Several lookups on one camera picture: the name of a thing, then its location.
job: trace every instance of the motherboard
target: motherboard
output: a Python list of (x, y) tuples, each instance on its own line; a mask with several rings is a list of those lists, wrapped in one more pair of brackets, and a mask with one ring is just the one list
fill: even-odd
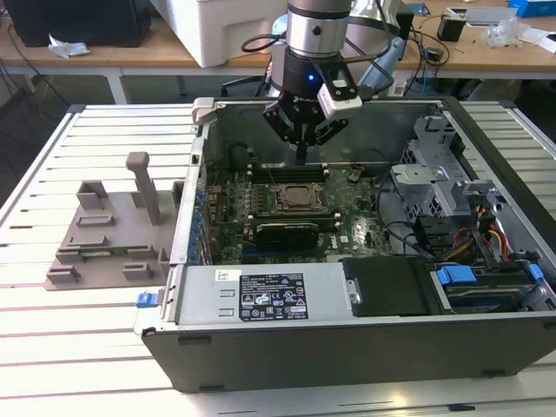
[(376, 178), (363, 169), (217, 174), (208, 186), (215, 264), (334, 262), (393, 253), (376, 217)]

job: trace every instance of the white box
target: white box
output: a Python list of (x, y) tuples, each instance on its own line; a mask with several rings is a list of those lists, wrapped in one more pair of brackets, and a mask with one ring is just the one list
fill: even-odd
[(275, 19), (288, 11), (288, 0), (150, 1), (202, 67), (246, 55), (242, 43), (270, 33)]
[(552, 53), (556, 53), (556, 32), (551, 32), (546, 37), (543, 37), (539, 42), (539, 46)]

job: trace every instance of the wooden table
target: wooden table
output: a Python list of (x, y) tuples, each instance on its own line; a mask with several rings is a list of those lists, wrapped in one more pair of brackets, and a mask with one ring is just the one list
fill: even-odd
[[(507, 2), (477, 0), (475, 3), (463, 3), (454, 0), (429, 0), (426, 5), (431, 11), (430, 17), (434, 17), (445, 12), (446, 7), (506, 7)], [(427, 18), (415, 17), (414, 27), (416, 30), (436, 37), (440, 19), (434, 18), (425, 21)], [(533, 28), (556, 31), (556, 17), (520, 20)], [(484, 28), (465, 26), (457, 43), (444, 43), (450, 49), (450, 59), (442, 66), (438, 78), (556, 79), (556, 56), (554, 54), (530, 43), (523, 43), (521, 47), (489, 48), (480, 41), (480, 35), (484, 30)], [(432, 39), (425, 38), (424, 44), (443, 49)], [(410, 42), (406, 47), (404, 58), (396, 67), (394, 74), (396, 85), (405, 84), (418, 65), (417, 45)]]
[[(429, 0), (427, 7), (437, 16), (448, 6), (506, 7), (503, 0), (477, 0), (463, 3), (459, 0)], [(415, 28), (425, 17), (416, 17)], [(421, 28), (435, 36), (440, 19), (425, 22)], [(556, 30), (556, 17), (524, 19), (536, 28)], [(11, 74), (33, 75), (34, 70), (22, 59), (8, 35), (9, 25), (0, 29), (0, 57)], [(554, 79), (556, 57), (537, 45), (524, 43), (522, 48), (490, 49), (479, 42), (484, 29), (465, 27), (457, 43), (448, 43), (450, 61), (439, 71), (440, 78), (509, 78)], [(439, 47), (432, 40), (425, 44)], [(108, 79), (114, 100), (128, 102), (122, 86), (122, 76), (255, 76), (260, 75), (268, 63), (268, 54), (253, 54), (232, 59), (225, 65), (200, 68), (182, 46), (169, 26), (161, 19), (153, 19), (152, 27), (140, 48), (92, 47), (87, 56), (65, 60), (47, 48), (26, 48), (18, 38), (23, 54), (45, 75), (101, 75)], [(413, 43), (406, 48), (404, 58), (395, 72), (396, 85), (405, 83), (419, 64), (419, 52)]]

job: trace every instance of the yellow cable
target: yellow cable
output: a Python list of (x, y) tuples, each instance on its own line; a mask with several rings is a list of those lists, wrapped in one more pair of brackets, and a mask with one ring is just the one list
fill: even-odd
[(504, 246), (502, 246), (502, 237), (498, 234), (498, 232), (495, 232), (494, 230), (489, 230), (489, 232), (492, 235), (495, 235), (496, 239), (498, 239), (498, 244), (500, 245), (500, 254), (502, 255), (502, 257), (504, 257)]
[(471, 245), (473, 245), (474, 241), (468, 241), (467, 243), (465, 243), (463, 246), (460, 246), (459, 248), (455, 249), (451, 254), (449, 254), (446, 258), (444, 258), (444, 261), (447, 261), (450, 258), (453, 258), (456, 255), (459, 255), (461, 252), (463, 252), (464, 250), (466, 250), (467, 248), (469, 248)]

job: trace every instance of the computer case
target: computer case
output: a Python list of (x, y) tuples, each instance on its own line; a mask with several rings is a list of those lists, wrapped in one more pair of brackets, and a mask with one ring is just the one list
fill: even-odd
[(26, 46), (65, 42), (138, 47), (150, 27), (149, 0), (4, 0)]

